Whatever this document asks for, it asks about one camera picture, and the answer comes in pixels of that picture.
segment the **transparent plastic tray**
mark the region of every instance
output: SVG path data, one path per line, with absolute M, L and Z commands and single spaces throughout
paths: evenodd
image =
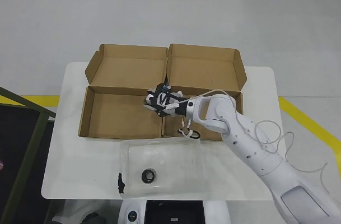
M 200 140 L 159 138 L 125 140 L 120 144 L 120 173 L 125 184 L 123 198 L 201 192 L 204 174 Z M 144 183 L 142 173 L 152 169 L 153 182 Z

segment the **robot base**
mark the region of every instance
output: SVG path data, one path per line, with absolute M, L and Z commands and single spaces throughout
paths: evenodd
M 230 224 L 224 200 L 123 200 L 118 224 Z

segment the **yellow tape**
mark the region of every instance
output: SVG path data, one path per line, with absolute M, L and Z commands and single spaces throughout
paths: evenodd
M 59 96 L 22 96 L 40 106 L 58 106 Z M 0 96 L 0 104 L 21 105 L 6 97 Z
M 295 106 L 293 106 L 290 102 L 288 102 L 285 98 L 278 98 L 280 108 L 285 111 L 289 116 L 291 116 L 294 120 L 299 122 L 302 126 L 308 129 L 312 134 L 318 137 L 321 141 L 326 143 L 329 147 L 332 148 L 334 157 L 337 162 L 339 175 L 341 178 L 341 141 L 338 140 L 335 136 L 321 127 L 318 123 L 314 122 L 310 117 L 304 114 L 301 110 L 298 110 Z

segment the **cardboard box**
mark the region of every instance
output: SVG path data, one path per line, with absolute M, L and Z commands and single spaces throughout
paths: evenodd
M 242 113 L 246 74 L 238 50 L 171 44 L 168 53 L 168 48 L 104 44 L 86 69 L 90 85 L 78 135 L 122 139 L 180 136 L 181 117 L 161 119 L 143 107 L 147 90 L 162 83 L 166 74 L 172 90 L 185 96 L 225 90 Z M 199 124 L 193 123 L 191 128 L 201 133 L 201 139 L 221 140 L 218 133 Z
M 160 138 L 162 118 L 143 107 L 147 90 L 164 81 L 168 48 L 102 44 L 86 68 L 89 87 L 78 135 Z

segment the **cable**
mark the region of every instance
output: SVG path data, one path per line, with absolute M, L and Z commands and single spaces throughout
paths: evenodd
M 190 129 L 190 125 L 191 125 L 191 119 L 188 119 L 188 123 L 186 125 L 186 128 L 188 130 L 188 134 L 185 134 L 185 132 L 183 131 L 183 128 L 185 127 L 185 123 L 184 123 L 184 116 L 181 117 L 181 128 L 179 128 L 177 130 L 177 132 L 179 134 L 182 134 L 185 138 L 192 138 L 192 139 L 199 139 L 200 138 L 200 133 L 197 132 L 196 130 L 191 130 Z
M 291 149 L 291 147 L 293 146 L 293 143 L 294 143 L 294 141 L 295 141 L 295 134 L 294 134 L 293 132 L 286 132 L 285 134 L 281 135 L 282 130 L 281 130 L 281 127 L 279 126 L 279 124 L 277 124 L 276 122 L 274 122 L 274 121 L 272 121 L 272 120 L 261 120 L 260 122 L 258 122 L 258 123 L 255 125 L 254 133 L 255 133 L 256 138 L 254 138 L 253 136 L 251 136 L 250 130 L 247 129 L 247 128 L 245 128 L 245 127 L 241 124 L 241 122 L 239 121 L 239 119 L 238 119 L 238 117 L 237 117 L 236 103 L 233 101 L 233 98 L 232 98 L 227 92 L 225 92 L 224 90 L 211 90 L 211 91 L 208 91 L 208 92 L 206 92 L 206 93 L 204 93 L 204 94 L 201 94 L 201 95 L 199 95 L 199 96 L 195 96 L 195 97 L 192 97 L 192 98 L 183 100 L 183 101 L 181 101 L 181 102 L 174 103 L 174 105 L 175 105 L 175 104 L 181 104 L 182 102 L 187 102 L 187 101 L 189 101 L 189 100 L 194 100 L 194 99 L 196 99 L 196 98 L 199 98 L 199 97 L 201 97 L 201 96 L 205 96 L 205 95 L 210 94 L 210 93 L 212 93 L 212 92 L 223 92 L 225 95 L 227 95 L 227 96 L 230 98 L 230 100 L 231 100 L 231 102 L 232 102 L 232 107 L 233 107 L 234 110 L 235 110 L 235 117 L 236 117 L 236 120 L 237 120 L 237 122 L 239 123 L 239 125 L 242 127 L 242 129 L 243 129 L 243 131 L 244 131 L 245 134 L 247 134 L 248 136 L 250 136 L 253 140 L 257 141 L 260 145 L 261 145 L 261 144 L 273 144 L 273 143 L 277 142 L 276 150 L 275 150 L 274 152 L 270 152 L 270 151 L 265 150 L 265 149 L 263 149 L 263 148 L 261 147 L 263 150 L 267 151 L 268 153 L 271 153 L 271 154 L 278 153 L 278 147 L 279 147 L 280 141 L 281 141 L 287 134 L 292 134 L 292 140 L 291 140 L 291 143 L 289 144 L 289 147 L 286 148 L 286 152 L 285 152 L 285 155 L 284 155 L 284 159 L 285 159 L 285 160 L 286 160 L 294 169 L 296 169 L 297 171 L 300 171 L 300 172 L 312 173 L 312 172 L 321 171 L 321 173 L 320 173 L 321 185 L 322 185 L 322 187 L 327 191 L 327 193 L 329 193 L 329 191 L 328 191 L 327 188 L 325 187 L 325 185 L 324 185 L 324 183 L 323 183 L 323 179 L 322 179 L 323 170 L 325 169 L 325 167 L 326 167 L 326 165 L 328 164 L 328 162 L 326 162 L 326 163 L 322 166 L 322 168 L 319 168 L 319 169 L 316 169 L 316 170 L 306 171 L 306 170 L 301 170 L 301 169 L 296 168 L 293 164 L 290 163 L 290 161 L 289 161 L 288 158 L 287 158 L 287 153 L 288 153 L 288 151 Z M 278 135 L 278 137 L 276 138 L 276 140 L 271 141 L 271 142 L 261 142 L 261 141 L 259 140 L 259 137 L 258 137 L 258 135 L 257 135 L 257 131 L 256 131 L 256 130 L 257 130 L 258 125 L 259 125 L 260 123 L 262 123 L 262 122 L 271 122 L 271 123 L 275 124 L 275 125 L 278 127 L 279 135 Z

